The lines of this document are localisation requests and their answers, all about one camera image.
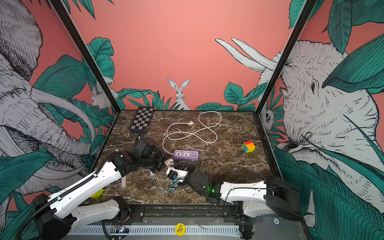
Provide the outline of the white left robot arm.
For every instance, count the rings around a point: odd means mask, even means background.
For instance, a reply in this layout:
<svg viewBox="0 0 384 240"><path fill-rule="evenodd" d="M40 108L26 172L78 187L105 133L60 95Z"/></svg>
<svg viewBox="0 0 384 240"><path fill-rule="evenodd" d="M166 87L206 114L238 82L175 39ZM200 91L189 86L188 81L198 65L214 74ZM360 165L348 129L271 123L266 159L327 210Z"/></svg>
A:
<svg viewBox="0 0 384 240"><path fill-rule="evenodd" d="M153 174L163 168L169 157L158 148L152 138L142 138L128 150L115 151L104 164L70 187L52 197L43 194L34 199L36 207L32 218L38 230L39 240L60 240L71 230L98 222L119 218L127 220L131 208L121 196L100 204L81 204L105 186L116 182L139 168Z"/></svg>

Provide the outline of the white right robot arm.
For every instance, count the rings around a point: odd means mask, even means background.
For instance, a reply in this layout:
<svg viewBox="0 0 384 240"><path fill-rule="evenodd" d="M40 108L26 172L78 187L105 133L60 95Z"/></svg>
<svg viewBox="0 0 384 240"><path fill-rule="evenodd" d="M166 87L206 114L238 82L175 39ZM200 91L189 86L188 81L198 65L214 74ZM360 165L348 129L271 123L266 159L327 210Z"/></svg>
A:
<svg viewBox="0 0 384 240"><path fill-rule="evenodd" d="M276 214L294 222L304 219L298 188L275 176L257 183L235 184L213 181L200 170L175 172L175 180L191 187L212 205L242 202L243 215L249 218Z"/></svg>

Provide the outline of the pink USB wall charger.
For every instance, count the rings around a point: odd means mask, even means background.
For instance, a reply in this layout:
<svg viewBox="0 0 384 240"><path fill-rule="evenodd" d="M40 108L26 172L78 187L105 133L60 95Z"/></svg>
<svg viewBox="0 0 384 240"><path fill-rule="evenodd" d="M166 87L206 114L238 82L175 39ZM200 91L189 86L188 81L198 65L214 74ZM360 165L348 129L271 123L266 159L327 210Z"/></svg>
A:
<svg viewBox="0 0 384 240"><path fill-rule="evenodd" d="M172 166L173 162L174 162L173 159L168 159L168 160L166 160L166 161L164 162L164 165L165 165L166 167L169 168L169 167Z"/></svg>

